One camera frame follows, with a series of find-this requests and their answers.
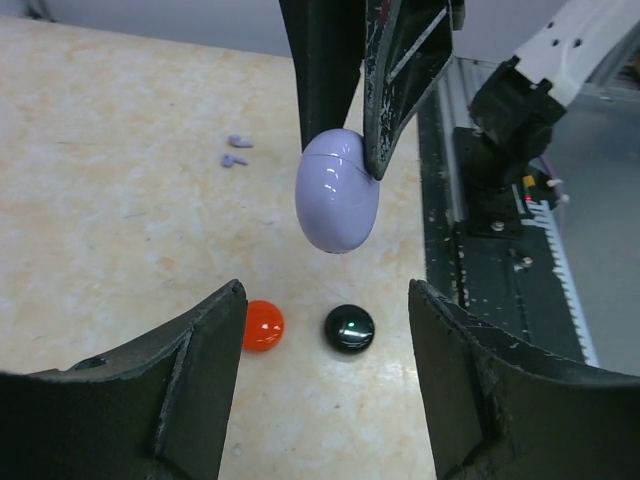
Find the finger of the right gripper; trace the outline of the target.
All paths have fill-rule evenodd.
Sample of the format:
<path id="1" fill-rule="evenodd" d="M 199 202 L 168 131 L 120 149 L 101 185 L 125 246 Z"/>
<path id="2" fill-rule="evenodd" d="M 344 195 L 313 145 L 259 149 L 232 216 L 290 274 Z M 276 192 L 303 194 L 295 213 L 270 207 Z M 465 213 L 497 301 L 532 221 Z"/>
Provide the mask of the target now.
<path id="1" fill-rule="evenodd" d="M 344 126 L 364 56 L 362 0 L 280 0 L 294 63 L 301 147 Z"/>
<path id="2" fill-rule="evenodd" d="M 365 9 L 366 167 L 380 181 L 399 138 L 453 58 L 463 3 L 368 1 Z"/>

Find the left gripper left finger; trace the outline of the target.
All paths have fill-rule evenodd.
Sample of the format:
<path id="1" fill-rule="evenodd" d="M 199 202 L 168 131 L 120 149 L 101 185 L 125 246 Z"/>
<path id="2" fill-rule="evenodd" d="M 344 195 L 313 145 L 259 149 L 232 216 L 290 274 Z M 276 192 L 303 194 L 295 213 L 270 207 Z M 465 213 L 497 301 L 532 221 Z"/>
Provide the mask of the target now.
<path id="1" fill-rule="evenodd" d="M 214 479 L 247 314 L 237 280 L 68 370 L 1 376 L 5 479 Z"/>

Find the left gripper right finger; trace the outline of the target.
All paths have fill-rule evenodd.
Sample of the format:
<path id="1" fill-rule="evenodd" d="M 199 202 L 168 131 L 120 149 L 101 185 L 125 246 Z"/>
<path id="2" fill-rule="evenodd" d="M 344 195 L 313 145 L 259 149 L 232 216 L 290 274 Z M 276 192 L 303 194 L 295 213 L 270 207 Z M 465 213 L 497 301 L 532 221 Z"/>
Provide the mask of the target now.
<path id="1" fill-rule="evenodd" d="M 438 478 L 638 477 L 637 377 L 534 346 L 423 280 L 408 307 Z"/>

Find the orange earbud charging case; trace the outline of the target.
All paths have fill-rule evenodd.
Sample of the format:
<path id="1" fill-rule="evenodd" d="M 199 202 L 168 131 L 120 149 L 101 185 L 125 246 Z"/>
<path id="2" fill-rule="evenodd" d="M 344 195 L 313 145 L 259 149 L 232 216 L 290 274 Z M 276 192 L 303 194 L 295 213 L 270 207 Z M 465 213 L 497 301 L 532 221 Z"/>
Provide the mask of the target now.
<path id="1" fill-rule="evenodd" d="M 284 316 L 276 305 L 252 300 L 247 308 L 243 349 L 252 353 L 269 351 L 280 342 L 284 330 Z"/>

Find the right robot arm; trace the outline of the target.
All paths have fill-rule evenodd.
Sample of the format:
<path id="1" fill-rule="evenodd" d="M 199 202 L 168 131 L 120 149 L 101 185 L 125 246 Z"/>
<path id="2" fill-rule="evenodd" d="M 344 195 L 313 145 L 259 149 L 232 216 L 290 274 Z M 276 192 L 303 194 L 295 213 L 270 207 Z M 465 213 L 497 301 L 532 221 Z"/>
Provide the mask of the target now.
<path id="1" fill-rule="evenodd" d="M 318 249 L 346 253 L 369 236 L 379 186 L 407 123 L 453 56 L 460 1 L 284 1 L 302 157 L 296 214 Z M 480 142 L 463 167 L 481 235 L 514 237 L 497 200 L 551 141 L 555 124 L 605 57 L 639 24 L 635 1 L 569 1 L 502 62 L 473 97 Z"/>

